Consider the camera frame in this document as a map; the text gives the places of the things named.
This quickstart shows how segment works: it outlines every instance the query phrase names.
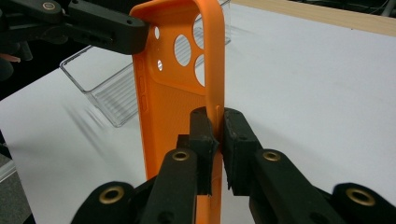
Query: phone case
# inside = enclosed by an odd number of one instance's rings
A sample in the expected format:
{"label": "phone case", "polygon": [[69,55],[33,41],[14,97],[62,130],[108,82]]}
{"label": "phone case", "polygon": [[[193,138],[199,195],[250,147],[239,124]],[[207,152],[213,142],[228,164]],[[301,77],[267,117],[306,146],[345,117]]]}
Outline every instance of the phone case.
{"label": "phone case", "polygon": [[[221,137],[224,112],[224,17],[217,0],[154,0],[134,7],[131,16],[150,23],[145,50],[133,56],[147,177],[158,174],[177,136],[189,133],[190,112],[205,106],[214,135]],[[204,43],[194,39],[202,17]],[[190,46],[189,55],[178,55]],[[204,57],[205,84],[195,74]],[[222,160],[218,150],[212,196],[198,196],[199,224],[219,223]]]}

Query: black bracket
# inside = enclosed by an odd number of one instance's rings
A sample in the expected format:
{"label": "black bracket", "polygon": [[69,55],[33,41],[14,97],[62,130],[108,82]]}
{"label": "black bracket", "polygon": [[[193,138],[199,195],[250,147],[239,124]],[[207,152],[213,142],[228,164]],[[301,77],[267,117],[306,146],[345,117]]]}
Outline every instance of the black bracket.
{"label": "black bracket", "polygon": [[123,54],[146,46],[149,24],[84,0],[73,0],[65,14],[55,1],[0,1],[0,44],[42,39],[78,42]]}
{"label": "black bracket", "polygon": [[[239,111],[225,109],[223,144],[229,187],[249,197],[257,224],[396,223],[396,208],[364,186],[337,185],[332,195],[312,186],[285,154],[262,148]],[[190,134],[179,136],[156,177],[136,189],[104,184],[73,223],[194,223],[196,196],[210,193],[217,146],[205,109],[193,110]]]}

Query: brass screw insert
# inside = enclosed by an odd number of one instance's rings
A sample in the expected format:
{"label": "brass screw insert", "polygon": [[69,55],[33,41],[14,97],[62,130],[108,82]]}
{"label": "brass screw insert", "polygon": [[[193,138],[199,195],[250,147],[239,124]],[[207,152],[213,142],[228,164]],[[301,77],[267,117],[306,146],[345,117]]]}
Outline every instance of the brass screw insert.
{"label": "brass screw insert", "polygon": [[99,201],[103,204],[111,204],[119,201],[124,195],[124,190],[120,186],[113,186],[105,189],[99,196]]}
{"label": "brass screw insert", "polygon": [[355,188],[347,189],[346,196],[353,202],[364,206],[375,205],[375,198],[367,191],[362,189],[355,189]]}

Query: clear plastic container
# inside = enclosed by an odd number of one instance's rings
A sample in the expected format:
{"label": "clear plastic container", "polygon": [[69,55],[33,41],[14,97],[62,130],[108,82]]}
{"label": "clear plastic container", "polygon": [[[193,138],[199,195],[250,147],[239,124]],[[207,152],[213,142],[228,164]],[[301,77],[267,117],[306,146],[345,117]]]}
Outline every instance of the clear plastic container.
{"label": "clear plastic container", "polygon": [[[219,3],[224,13],[227,44],[231,41],[230,0]],[[199,16],[193,29],[196,43],[203,46],[204,33]],[[137,114],[132,57],[111,51],[104,54],[103,50],[89,46],[61,62],[60,67],[111,124],[120,127]],[[191,50],[188,40],[180,39],[177,55],[190,55],[188,50]]]}

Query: white table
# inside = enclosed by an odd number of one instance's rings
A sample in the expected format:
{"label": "white table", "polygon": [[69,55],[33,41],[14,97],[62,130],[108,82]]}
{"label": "white table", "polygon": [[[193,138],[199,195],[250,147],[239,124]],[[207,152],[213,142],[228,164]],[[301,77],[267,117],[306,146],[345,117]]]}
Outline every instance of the white table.
{"label": "white table", "polygon": [[[226,106],[313,185],[396,204],[396,38],[237,5],[232,25]],[[106,182],[145,181],[138,118],[114,128],[59,69],[0,102],[0,128],[37,223],[69,223]],[[224,188],[222,223],[252,222]]]}

